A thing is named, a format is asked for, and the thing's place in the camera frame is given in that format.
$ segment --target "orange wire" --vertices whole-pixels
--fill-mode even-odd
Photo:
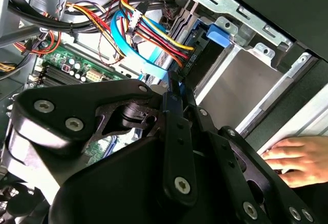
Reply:
[[[58,40],[57,40],[57,43],[56,43],[56,45],[54,46],[54,48],[52,48],[50,51],[36,51],[36,50],[32,50],[31,52],[34,53],[34,54],[42,54],[42,55],[43,55],[43,54],[49,54],[49,53],[54,52],[54,51],[58,48],[58,46],[59,46],[59,44],[60,44],[61,36],[62,36],[62,34],[61,34],[61,33],[58,33]],[[19,49],[20,51],[24,51],[24,50],[26,49],[25,46],[23,46],[23,45],[20,44],[20,43],[15,43],[14,46],[15,46],[17,49]]]
[[[147,37],[145,37],[144,35],[142,35],[142,34],[139,33],[139,32],[136,32],[136,34],[139,35],[141,38],[143,38],[143,39],[145,39],[145,40],[147,40],[147,41],[153,43],[153,44],[156,45],[157,47],[161,48],[163,51],[165,51],[167,54],[169,54],[169,55],[170,55],[170,56],[171,56],[171,57],[172,57],[172,58],[178,63],[179,67],[182,68],[182,63],[181,63],[181,61],[180,61],[176,56],[174,56],[171,52],[169,52],[168,50],[166,50],[164,47],[162,47],[162,46],[161,46],[160,44],[158,44],[157,42],[152,41],[151,38],[147,38]]]

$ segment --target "screw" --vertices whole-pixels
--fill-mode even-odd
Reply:
[[[310,215],[310,213],[307,210],[302,209],[302,213],[306,217],[306,219],[308,219],[310,222],[313,222],[313,217]]]
[[[182,177],[176,177],[174,180],[175,188],[182,194],[190,193],[190,185],[189,182]]]
[[[55,109],[55,106],[50,101],[38,100],[34,103],[34,108],[41,113],[50,113]]]
[[[147,88],[144,86],[139,86],[139,89],[142,90],[143,92],[148,92]]]
[[[257,211],[250,202],[244,202],[242,204],[242,206],[243,206],[246,214],[248,214],[251,219],[253,219],[253,220],[257,219]]]
[[[42,45],[43,48],[46,48],[46,47],[49,46],[48,42],[46,42],[46,41],[42,41],[41,45]]]
[[[232,129],[228,129],[228,133],[231,135],[231,136],[236,136],[236,133],[235,133],[235,131],[234,130],[232,130]]]
[[[289,207],[289,212],[292,214],[292,216],[296,219],[296,220],[301,220],[301,216],[300,214],[297,212],[297,210],[293,207]]]
[[[205,116],[207,115],[206,110],[204,110],[204,109],[200,109],[199,111],[200,111],[200,113],[201,113],[202,115],[205,115]]]
[[[68,129],[74,131],[74,132],[78,132],[81,131],[84,127],[83,122],[80,119],[77,118],[68,118],[65,122],[65,125]]]
[[[306,61],[306,60],[307,60],[307,57],[306,57],[306,56],[302,56],[302,57],[300,58],[300,60],[301,60],[301,62]]]

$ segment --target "red wire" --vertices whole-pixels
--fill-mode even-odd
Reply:
[[[57,40],[57,43],[56,43],[56,45],[54,46],[54,48],[52,48],[50,51],[47,51],[47,52],[43,52],[43,51],[32,51],[33,53],[36,53],[36,54],[49,54],[49,53],[52,53],[52,52],[54,52],[56,49],[57,49],[57,47],[59,46],[59,44],[60,44],[60,39],[61,39],[61,37],[62,37],[62,34],[61,33],[58,33],[58,40]]]
[[[146,28],[145,26],[143,26],[142,24],[140,24],[140,27],[147,31],[148,34],[150,34],[152,37],[154,37],[155,39],[157,39],[158,41],[160,41],[163,45],[165,45],[170,51],[174,52],[175,54],[182,56],[184,58],[188,59],[188,56],[183,54],[182,52],[177,51],[176,49],[174,49],[172,46],[168,45],[162,38],[160,38],[158,35],[156,35],[155,33],[153,33],[151,30],[149,30],[148,28]]]

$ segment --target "wire bundle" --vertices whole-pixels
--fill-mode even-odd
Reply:
[[[135,12],[135,9],[129,4],[129,0],[120,0],[119,7],[125,17],[126,24],[128,24],[130,22],[129,18]],[[136,30],[136,35],[161,48],[171,56],[180,67],[183,66],[183,61],[188,59],[189,51],[194,49],[193,47],[184,46],[176,42],[156,27],[144,14]]]
[[[30,50],[31,54],[49,54],[58,47],[60,44],[60,36],[61,32],[73,34],[73,33],[95,33],[100,32],[99,39],[99,58],[101,58],[100,53],[100,40],[104,37],[107,42],[113,47],[115,50],[115,54],[113,55],[114,61],[112,65],[120,60],[124,59],[126,53],[122,50],[121,46],[117,43],[117,39],[115,39],[114,34],[111,32],[112,26],[111,22],[117,23],[117,20],[120,21],[120,35],[123,36],[124,40],[128,43],[128,45],[133,48],[137,54],[138,50],[136,47],[136,37],[131,34],[127,35],[128,25],[130,23],[130,18],[135,12],[135,8],[132,6],[143,3],[147,1],[147,11],[155,10],[155,9],[168,9],[174,4],[170,1],[166,0],[111,0],[105,5],[101,6],[99,4],[90,2],[90,1],[80,1],[76,3],[67,3],[67,6],[64,10],[66,14],[70,15],[84,15],[88,20],[83,23],[66,23],[61,21],[56,21],[53,18],[47,17],[45,15],[41,15],[37,11],[35,11],[25,0],[10,0],[9,1],[9,11],[19,15],[25,20],[34,23],[41,28],[45,28],[48,30],[53,30],[58,32],[58,40],[55,44],[54,33],[52,31],[49,32],[49,36],[51,38],[50,46],[37,50],[33,48]],[[120,11],[124,17],[114,18],[114,15],[117,15],[118,11]],[[163,31],[161,31],[158,26],[154,24],[153,21],[149,20],[144,14],[140,19],[135,31],[135,35],[141,37],[142,39],[151,42],[158,48],[162,49],[169,56],[171,56],[180,67],[183,67],[184,62],[188,59],[188,55],[190,51],[193,50],[192,47],[184,46],[174,39],[166,35]],[[15,43],[15,47],[18,48],[19,51],[24,52],[28,49],[21,43]],[[12,72],[17,68],[17,66],[10,64],[0,63],[0,70],[3,72]]]
[[[58,33],[58,39],[57,39],[56,44],[55,44],[55,36],[52,31],[49,32],[49,35],[51,38],[51,44],[42,50],[33,50],[32,49],[30,54],[44,55],[44,54],[49,54],[49,53],[54,52],[60,44],[60,39],[61,39],[62,34]],[[14,43],[14,47],[16,47],[16,49],[19,50],[20,52],[25,52],[27,50],[26,47],[24,45],[22,45],[21,43]]]

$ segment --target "motherboard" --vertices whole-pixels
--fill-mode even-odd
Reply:
[[[28,84],[33,87],[53,87],[127,78],[113,68],[102,68],[83,57],[58,47],[53,53],[39,57]]]
[[[128,78],[113,68],[102,67],[73,52],[58,47],[53,53],[38,57],[28,79],[28,88],[55,87]],[[109,136],[90,143],[85,151],[86,166],[109,156],[117,143],[116,136]]]

